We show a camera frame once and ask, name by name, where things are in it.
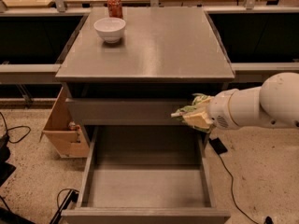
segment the soda can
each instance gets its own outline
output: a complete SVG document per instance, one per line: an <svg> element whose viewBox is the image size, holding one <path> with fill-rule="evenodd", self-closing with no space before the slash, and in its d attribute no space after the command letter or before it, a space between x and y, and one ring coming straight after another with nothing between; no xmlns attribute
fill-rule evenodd
<svg viewBox="0 0 299 224"><path fill-rule="evenodd" d="M107 0L107 7L110 18L123 19L121 0Z"/></svg>

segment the speckled floor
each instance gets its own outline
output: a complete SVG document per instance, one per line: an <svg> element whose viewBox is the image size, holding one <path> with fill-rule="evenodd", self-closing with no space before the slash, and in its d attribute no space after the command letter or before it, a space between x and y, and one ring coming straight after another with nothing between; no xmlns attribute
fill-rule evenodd
<svg viewBox="0 0 299 224"><path fill-rule="evenodd" d="M50 223L61 189L79 189L84 159L61 159L47 137L40 140L50 109L0 109L8 127L28 125L31 133L19 144L9 144L9 163L17 167L0 188L10 209L34 223ZM0 121L0 131L4 130ZM22 131L10 134L18 139ZM266 216L274 223L299 223L299 131L243 128L215 130L229 152L223 160L235 177L239 206L258 223ZM210 145L206 148L210 177L219 209L229 210L228 224L252 223L234 206L230 176Z"/></svg>

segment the cabinet top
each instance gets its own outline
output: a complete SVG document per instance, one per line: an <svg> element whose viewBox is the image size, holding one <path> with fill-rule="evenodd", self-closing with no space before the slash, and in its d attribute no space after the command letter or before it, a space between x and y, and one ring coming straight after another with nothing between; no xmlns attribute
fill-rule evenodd
<svg viewBox="0 0 299 224"><path fill-rule="evenodd" d="M56 78L62 82L223 82L234 73L200 7L124 7L121 41L104 42L94 7Z"/></svg>

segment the cardboard box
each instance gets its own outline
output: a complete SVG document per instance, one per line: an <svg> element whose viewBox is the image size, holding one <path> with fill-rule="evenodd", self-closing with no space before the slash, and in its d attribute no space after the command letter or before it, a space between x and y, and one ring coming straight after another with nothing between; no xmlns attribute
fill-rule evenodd
<svg viewBox="0 0 299 224"><path fill-rule="evenodd" d="M62 158L86 158L89 146L81 130L70 131L69 122L73 121L65 103L66 93L62 89L53 106L43 130Z"/></svg>

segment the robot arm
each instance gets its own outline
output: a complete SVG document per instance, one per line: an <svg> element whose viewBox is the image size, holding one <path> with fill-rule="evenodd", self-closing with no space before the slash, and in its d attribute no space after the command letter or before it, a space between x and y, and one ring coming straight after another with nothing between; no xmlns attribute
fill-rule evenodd
<svg viewBox="0 0 299 224"><path fill-rule="evenodd" d="M299 75L281 73L261 87L223 91L211 99L206 112L220 129L298 128Z"/></svg>

